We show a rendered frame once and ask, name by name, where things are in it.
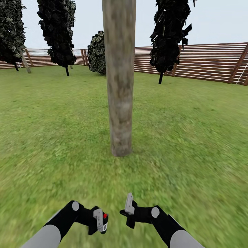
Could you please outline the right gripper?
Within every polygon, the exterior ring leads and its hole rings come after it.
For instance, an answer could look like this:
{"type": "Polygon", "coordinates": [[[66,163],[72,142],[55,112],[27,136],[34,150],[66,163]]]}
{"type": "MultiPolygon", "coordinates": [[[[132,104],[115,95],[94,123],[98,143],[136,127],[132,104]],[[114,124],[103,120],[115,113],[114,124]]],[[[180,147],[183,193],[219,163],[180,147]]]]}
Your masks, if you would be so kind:
{"type": "Polygon", "coordinates": [[[142,222],[140,212],[142,207],[138,207],[137,203],[133,200],[132,206],[135,208],[134,210],[134,215],[129,215],[126,211],[121,210],[120,214],[124,215],[127,217],[127,226],[130,228],[134,229],[135,228],[135,222],[142,222]]]}

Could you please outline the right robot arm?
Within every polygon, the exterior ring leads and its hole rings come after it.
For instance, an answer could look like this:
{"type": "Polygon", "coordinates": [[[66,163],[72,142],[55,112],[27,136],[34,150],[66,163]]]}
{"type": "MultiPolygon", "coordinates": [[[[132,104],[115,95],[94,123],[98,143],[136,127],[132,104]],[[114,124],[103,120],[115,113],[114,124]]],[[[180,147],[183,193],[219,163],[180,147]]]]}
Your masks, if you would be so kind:
{"type": "Polygon", "coordinates": [[[192,235],[158,205],[154,207],[138,207],[132,193],[126,199],[124,210],[120,214],[127,217],[127,226],[134,229],[135,222],[153,224],[161,239],[168,248],[204,248],[192,235]]]}

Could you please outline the pesticide atomizer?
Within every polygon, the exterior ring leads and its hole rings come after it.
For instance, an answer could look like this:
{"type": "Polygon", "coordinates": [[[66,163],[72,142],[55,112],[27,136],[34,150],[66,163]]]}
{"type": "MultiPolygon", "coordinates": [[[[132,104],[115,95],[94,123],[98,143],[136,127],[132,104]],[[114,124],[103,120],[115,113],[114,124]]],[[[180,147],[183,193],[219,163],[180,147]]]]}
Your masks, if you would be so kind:
{"type": "Polygon", "coordinates": [[[103,225],[103,231],[101,232],[101,234],[105,234],[106,231],[107,231],[107,225],[108,225],[108,214],[104,213],[103,214],[103,222],[104,222],[104,225],[103,225]]]}

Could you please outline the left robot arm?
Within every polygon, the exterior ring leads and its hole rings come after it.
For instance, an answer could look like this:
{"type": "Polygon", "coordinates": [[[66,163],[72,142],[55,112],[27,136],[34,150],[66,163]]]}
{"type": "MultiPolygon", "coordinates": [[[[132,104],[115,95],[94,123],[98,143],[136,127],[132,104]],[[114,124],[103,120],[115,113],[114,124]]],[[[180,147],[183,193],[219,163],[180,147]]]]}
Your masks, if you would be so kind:
{"type": "Polygon", "coordinates": [[[20,248],[58,248],[60,241],[74,222],[89,226],[89,234],[103,231],[103,211],[97,206],[86,209],[77,201],[70,201],[57,211],[33,237],[20,248]]]}

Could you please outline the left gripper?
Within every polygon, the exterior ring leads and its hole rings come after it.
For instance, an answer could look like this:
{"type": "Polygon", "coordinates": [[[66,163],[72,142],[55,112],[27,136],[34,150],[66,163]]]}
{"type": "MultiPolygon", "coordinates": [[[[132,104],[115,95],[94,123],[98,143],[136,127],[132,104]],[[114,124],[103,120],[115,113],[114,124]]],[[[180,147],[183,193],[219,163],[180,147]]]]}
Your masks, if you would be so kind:
{"type": "Polygon", "coordinates": [[[93,211],[98,209],[97,206],[88,209],[88,213],[87,213],[87,217],[85,219],[85,221],[83,222],[83,224],[88,225],[89,226],[89,234],[93,235],[95,234],[97,230],[97,219],[93,217],[93,211]]]}

